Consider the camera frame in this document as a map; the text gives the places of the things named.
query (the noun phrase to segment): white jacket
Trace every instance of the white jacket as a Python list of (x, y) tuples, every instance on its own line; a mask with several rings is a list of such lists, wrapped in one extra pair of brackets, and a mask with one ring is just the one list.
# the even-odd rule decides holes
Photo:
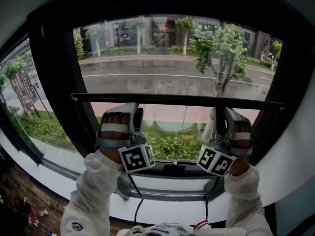
[[(109, 236), (109, 201), (122, 167), (99, 151), (89, 154), (84, 163), (87, 170), (78, 177), (77, 189), (70, 194), (69, 205), (64, 209), (61, 235)], [(194, 230), (189, 225), (161, 224), (145, 228), (145, 235), (272, 235), (257, 191), (258, 170), (251, 166), (241, 176), (227, 174), (224, 183), (225, 191), (231, 195), (226, 228)]]

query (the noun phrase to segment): wooden floor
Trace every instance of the wooden floor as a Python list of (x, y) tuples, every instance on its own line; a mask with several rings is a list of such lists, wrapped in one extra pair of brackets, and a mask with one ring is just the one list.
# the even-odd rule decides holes
[[(0, 195), (4, 200), (3, 204), (0, 204), (0, 230), (6, 232), (3, 235), (46, 236), (47, 233), (55, 233), (60, 236), (60, 222), (68, 201), (39, 184), (10, 158), (6, 161), (0, 158)], [(26, 202), (35, 213), (33, 222), (36, 219), (39, 221), (38, 228), (34, 225), (21, 226), (21, 223), (16, 221), (17, 210), (13, 204), (16, 196), (22, 200), (26, 197)], [(38, 214), (44, 209), (47, 209), (49, 214), (39, 217)], [(110, 223), (110, 235), (113, 236), (121, 229), (132, 227), (131, 223), (115, 220), (110, 220)]]

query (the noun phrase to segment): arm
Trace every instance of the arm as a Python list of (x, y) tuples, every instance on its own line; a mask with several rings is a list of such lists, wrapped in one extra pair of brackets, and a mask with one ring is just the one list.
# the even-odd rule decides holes
[[(250, 127), (239, 127), (241, 132)], [(236, 148), (248, 148), (249, 141), (234, 141)], [(250, 165), (246, 157), (237, 158), (224, 178), (225, 191), (231, 195), (226, 227), (241, 227), (247, 235), (272, 235), (258, 193), (258, 170)]]
[[(128, 122), (128, 116), (106, 114), (103, 123)], [(123, 139), (118, 132), (102, 132), (107, 139)], [(109, 235), (109, 201), (117, 188), (121, 174), (121, 159), (117, 149), (100, 149), (84, 159), (87, 170), (78, 177), (77, 189), (70, 194), (61, 222), (62, 236)]]

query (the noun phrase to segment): sidewalk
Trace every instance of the sidewalk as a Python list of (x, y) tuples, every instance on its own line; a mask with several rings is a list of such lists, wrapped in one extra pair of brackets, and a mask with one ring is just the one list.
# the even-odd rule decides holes
[[(43, 100), (47, 110), (53, 112), (48, 100)], [(11, 107), (21, 108), (19, 100), (8, 100), (7, 104)], [(38, 100), (35, 102), (35, 107), (39, 111), (46, 111), (44, 106)], [(111, 108), (122, 105), (122, 103), (109, 102), (91, 102), (95, 116), (101, 117), (103, 113)], [(157, 105), (157, 104), (140, 104), (144, 109), (144, 120), (148, 121), (172, 121), (172, 122), (192, 122), (192, 123), (206, 123), (208, 120), (211, 107), (197, 107), (197, 106), (176, 106), (176, 105)], [(252, 109), (235, 109), (241, 115), (248, 118), (251, 124), (254, 123), (259, 110)]]
[[(195, 61), (197, 57), (192, 56), (181, 56), (181, 55), (129, 55), (129, 56), (112, 56), (112, 57), (100, 57), (93, 59), (84, 59), (79, 60), (79, 64), (93, 64), (93, 63), (102, 63), (102, 62), (110, 62), (110, 61), (120, 61), (120, 60), (142, 60), (142, 59), (162, 59), (162, 60), (189, 60), (191, 62)], [(218, 64), (219, 60), (214, 59), (214, 63)], [(245, 69), (255, 70), (262, 73), (267, 73), (270, 75), (275, 75), (274, 71), (270, 71), (268, 69), (260, 68), (253, 65), (246, 65)]]

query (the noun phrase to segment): lamp post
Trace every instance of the lamp post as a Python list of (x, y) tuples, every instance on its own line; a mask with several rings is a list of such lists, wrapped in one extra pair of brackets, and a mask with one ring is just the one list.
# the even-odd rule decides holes
[(36, 94), (37, 94), (38, 99), (40, 100), (41, 104), (43, 104), (43, 106), (44, 106), (44, 108), (45, 108), (47, 114), (49, 115), (50, 119), (52, 120), (53, 118), (51, 117), (49, 111), (47, 110), (45, 104), (44, 104), (43, 101), (41, 100), (41, 97), (39, 96), (39, 93), (38, 93), (38, 91), (37, 91), (37, 88), (39, 88), (38, 81), (34, 80), (32, 86), (33, 86), (33, 88), (34, 88), (34, 90), (35, 90), (35, 92), (36, 92)]

